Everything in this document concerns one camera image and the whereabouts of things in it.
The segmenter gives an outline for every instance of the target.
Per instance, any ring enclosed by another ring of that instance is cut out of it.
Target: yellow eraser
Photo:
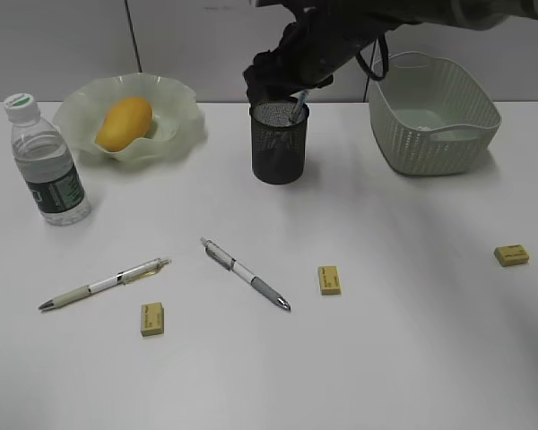
[[[521,245],[502,246],[494,250],[494,255],[504,267],[526,264],[530,255]]]
[[[142,336],[163,334],[163,306],[161,303],[142,305]]]
[[[341,283],[336,266],[320,266],[318,269],[321,294],[334,296],[341,294]]]

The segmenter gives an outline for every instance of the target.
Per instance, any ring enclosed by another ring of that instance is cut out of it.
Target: plastic basket
[[[390,73],[369,97],[370,122],[388,164],[413,176],[469,170],[502,121],[492,100],[451,60],[406,52],[390,61]]]

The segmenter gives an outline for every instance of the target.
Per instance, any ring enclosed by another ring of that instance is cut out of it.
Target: basket handle
[[[462,137],[453,137],[451,132],[462,131]],[[432,142],[472,142],[482,138],[481,127],[473,125],[450,125],[449,127],[440,128],[430,133],[429,139]]]
[[[413,65],[405,65],[401,64],[399,65],[399,58],[401,60],[403,59],[412,59],[413,57],[419,58],[419,64],[413,64]],[[390,57],[391,66],[393,66],[396,69],[424,69],[426,67],[429,67],[432,60],[434,60],[434,57],[429,56],[423,52],[419,51],[405,51],[401,52],[400,54],[395,54]]]

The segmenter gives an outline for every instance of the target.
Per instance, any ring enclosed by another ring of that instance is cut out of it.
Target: white bowl
[[[123,150],[110,152],[96,143],[106,113],[127,97],[143,97],[152,105],[150,131]],[[68,146],[119,161],[165,158],[191,150],[204,135],[204,120],[195,93],[175,79],[145,73],[96,79],[72,94],[58,109],[54,124]]]

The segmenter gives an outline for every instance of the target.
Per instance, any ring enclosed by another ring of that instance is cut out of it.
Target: pen grip
[[[88,286],[79,287],[77,289],[74,289],[70,291],[69,293],[65,293],[61,296],[54,297],[52,299],[52,302],[54,302],[54,307],[62,307],[69,305],[72,302],[77,302],[78,300],[82,300],[83,298],[86,298],[91,295],[90,289]]]
[[[258,277],[253,278],[253,280],[251,281],[251,287],[256,289],[257,292],[263,294],[273,303],[275,303],[277,299],[281,297],[281,295],[277,291],[269,287],[269,285],[267,285],[262,279]]]

